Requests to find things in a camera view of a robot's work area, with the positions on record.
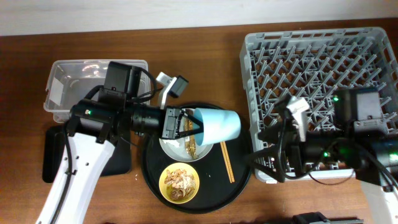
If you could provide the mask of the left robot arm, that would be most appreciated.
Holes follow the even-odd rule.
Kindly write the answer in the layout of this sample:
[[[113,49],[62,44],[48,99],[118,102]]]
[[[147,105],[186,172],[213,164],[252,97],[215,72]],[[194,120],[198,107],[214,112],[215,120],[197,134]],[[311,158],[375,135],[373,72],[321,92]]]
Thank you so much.
[[[162,139],[203,132],[203,122],[183,109],[146,106],[155,91],[138,94],[142,73],[147,70],[111,61],[104,85],[71,108],[62,160],[37,223],[82,223],[104,167],[131,132]]]

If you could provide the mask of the grey round plate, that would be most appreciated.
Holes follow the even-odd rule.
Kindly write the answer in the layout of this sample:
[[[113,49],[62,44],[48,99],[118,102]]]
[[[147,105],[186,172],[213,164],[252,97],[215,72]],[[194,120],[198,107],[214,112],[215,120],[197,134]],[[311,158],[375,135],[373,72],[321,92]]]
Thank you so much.
[[[186,111],[187,113],[193,115],[194,110],[195,110],[194,108],[183,108],[183,109],[181,109],[181,112]],[[187,118],[180,114],[180,132],[184,131],[184,124],[185,124],[186,120],[187,120]],[[193,129],[197,129],[197,127],[198,127],[197,125],[193,124]],[[178,147],[178,148],[169,147],[162,140],[163,139],[159,138],[159,143],[160,143],[161,148],[166,153],[166,155],[168,155],[172,159],[179,161],[179,162],[198,161],[198,160],[202,159],[203,157],[205,157],[213,148],[213,144],[209,144],[209,145],[205,145],[205,146],[198,146],[196,144],[198,159],[193,160],[187,154],[187,152],[185,150],[185,138],[170,139],[170,140],[177,140],[180,143],[180,147]]]

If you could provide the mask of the white tissue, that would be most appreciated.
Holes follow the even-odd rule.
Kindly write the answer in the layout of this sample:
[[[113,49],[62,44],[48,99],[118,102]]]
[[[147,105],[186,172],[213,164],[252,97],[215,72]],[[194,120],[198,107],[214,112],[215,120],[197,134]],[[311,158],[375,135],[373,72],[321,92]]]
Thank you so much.
[[[174,148],[180,147],[180,143],[177,140],[163,139],[162,141],[165,144],[167,144],[169,147],[174,147]]]

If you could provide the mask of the food scraps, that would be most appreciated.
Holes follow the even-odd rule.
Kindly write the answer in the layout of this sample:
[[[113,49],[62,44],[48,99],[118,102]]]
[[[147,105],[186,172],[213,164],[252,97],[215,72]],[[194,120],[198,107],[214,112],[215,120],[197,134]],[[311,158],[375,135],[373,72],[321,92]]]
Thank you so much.
[[[173,201],[180,201],[188,197],[196,189],[196,182],[193,174],[185,169],[167,170],[164,180],[167,189],[170,190],[169,196]]]

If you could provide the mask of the yellow bowl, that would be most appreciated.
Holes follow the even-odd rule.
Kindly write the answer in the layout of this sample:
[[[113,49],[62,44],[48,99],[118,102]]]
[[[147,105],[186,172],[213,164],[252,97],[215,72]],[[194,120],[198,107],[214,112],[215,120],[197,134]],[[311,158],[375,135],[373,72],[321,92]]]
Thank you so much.
[[[177,170],[177,169],[185,169],[187,172],[193,174],[195,182],[196,182],[196,189],[193,191],[193,193],[191,195],[184,198],[183,200],[173,201],[170,199],[170,196],[169,196],[170,190],[167,189],[167,186],[164,184],[164,180],[167,176],[167,170],[173,171],[173,170]],[[191,201],[198,193],[199,188],[200,188],[200,179],[199,179],[197,171],[191,165],[186,164],[186,163],[178,162],[178,163],[169,165],[162,171],[162,173],[159,177],[159,189],[160,189],[160,192],[161,192],[163,198],[173,204],[183,204],[183,203],[187,203],[187,202]]]

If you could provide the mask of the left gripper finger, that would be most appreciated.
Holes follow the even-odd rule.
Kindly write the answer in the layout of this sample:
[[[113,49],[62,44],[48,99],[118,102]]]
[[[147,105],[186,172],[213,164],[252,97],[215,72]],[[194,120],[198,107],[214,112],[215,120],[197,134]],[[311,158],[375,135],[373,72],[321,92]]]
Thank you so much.
[[[178,133],[178,136],[181,138],[187,137],[187,136],[193,136],[196,134],[200,134],[203,132],[203,128],[198,128],[198,129],[193,129],[193,130],[188,130],[188,131],[182,131]]]
[[[197,125],[197,130],[202,131],[203,130],[203,122],[194,117],[193,115],[187,113],[186,111],[182,111],[181,115],[186,117],[188,120],[190,120],[193,124]]]

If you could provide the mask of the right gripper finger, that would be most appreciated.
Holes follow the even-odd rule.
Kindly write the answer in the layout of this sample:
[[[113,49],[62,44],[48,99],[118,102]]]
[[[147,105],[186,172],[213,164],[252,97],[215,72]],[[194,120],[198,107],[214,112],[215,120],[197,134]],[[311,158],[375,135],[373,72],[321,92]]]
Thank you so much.
[[[285,95],[274,105],[274,109],[280,116],[284,115],[285,110],[287,109],[287,105],[289,104],[291,99],[292,96]]]
[[[268,177],[280,182],[285,182],[284,168],[281,162],[280,149],[271,146],[245,156],[245,163]]]

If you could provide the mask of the blue paper cup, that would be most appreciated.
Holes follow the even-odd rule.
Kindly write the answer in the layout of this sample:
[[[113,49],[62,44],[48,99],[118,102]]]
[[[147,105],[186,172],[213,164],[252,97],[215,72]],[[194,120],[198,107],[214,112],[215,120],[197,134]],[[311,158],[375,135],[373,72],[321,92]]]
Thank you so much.
[[[229,141],[240,135],[241,120],[235,111],[196,108],[193,117],[203,123],[203,132],[195,135],[198,146]]]

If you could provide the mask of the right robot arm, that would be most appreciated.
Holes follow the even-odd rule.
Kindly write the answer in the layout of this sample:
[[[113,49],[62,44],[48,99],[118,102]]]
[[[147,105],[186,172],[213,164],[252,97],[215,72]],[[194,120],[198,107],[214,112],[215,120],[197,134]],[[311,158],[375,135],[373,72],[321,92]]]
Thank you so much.
[[[286,96],[276,104],[281,117],[261,131],[267,149],[245,157],[253,169],[283,183],[298,180],[321,163],[342,162],[361,181],[373,219],[397,223],[397,136],[388,133],[375,88],[336,90],[333,93],[335,131],[308,131],[304,98]]]

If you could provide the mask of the wooden chopstick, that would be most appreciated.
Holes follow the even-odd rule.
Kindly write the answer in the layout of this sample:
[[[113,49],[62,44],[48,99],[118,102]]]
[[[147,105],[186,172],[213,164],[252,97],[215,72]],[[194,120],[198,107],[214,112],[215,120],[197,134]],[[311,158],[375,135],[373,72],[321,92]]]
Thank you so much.
[[[227,171],[227,174],[228,174],[229,182],[233,183],[233,178],[231,176],[231,171],[229,170],[229,163],[228,163],[228,157],[227,157],[227,154],[226,154],[226,144],[225,144],[225,142],[221,141],[220,142],[220,146],[221,146],[221,152],[222,152],[224,163],[225,163],[225,166],[226,166],[226,171]]]
[[[233,178],[233,183],[234,183],[234,182],[235,182],[235,180],[234,180],[233,170],[232,170],[232,167],[231,167],[231,163],[230,163],[230,159],[229,159],[229,155],[228,155],[228,149],[227,149],[227,147],[226,147],[226,154],[227,154],[227,157],[228,157],[229,170],[231,171],[231,176],[232,176],[232,178]]]

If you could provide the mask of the brown gold snack wrapper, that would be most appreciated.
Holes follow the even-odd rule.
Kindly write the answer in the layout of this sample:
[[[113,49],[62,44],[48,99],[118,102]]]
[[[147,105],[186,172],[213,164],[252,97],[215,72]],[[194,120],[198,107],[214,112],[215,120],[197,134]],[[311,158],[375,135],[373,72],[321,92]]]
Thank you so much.
[[[193,122],[187,119],[184,124],[184,131],[192,131],[192,130],[193,130]],[[193,160],[198,159],[196,142],[193,135],[185,137],[185,150]]]

